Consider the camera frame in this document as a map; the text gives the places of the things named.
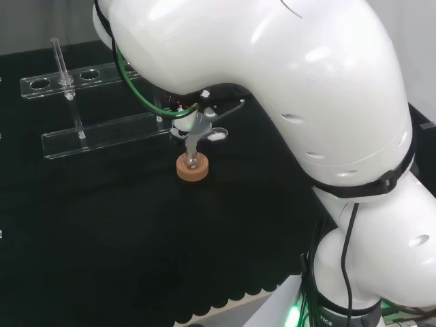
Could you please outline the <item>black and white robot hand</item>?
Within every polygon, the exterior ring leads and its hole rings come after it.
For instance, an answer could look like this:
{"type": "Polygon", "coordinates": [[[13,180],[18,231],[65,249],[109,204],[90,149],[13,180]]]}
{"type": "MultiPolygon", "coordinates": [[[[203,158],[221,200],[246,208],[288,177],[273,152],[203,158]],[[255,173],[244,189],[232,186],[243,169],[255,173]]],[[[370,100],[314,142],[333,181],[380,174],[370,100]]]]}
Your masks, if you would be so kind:
{"type": "Polygon", "coordinates": [[[184,118],[174,119],[170,133],[178,140],[185,140],[189,134],[202,136],[212,129],[212,122],[216,118],[217,114],[210,107],[204,112],[195,110],[184,118]]]}

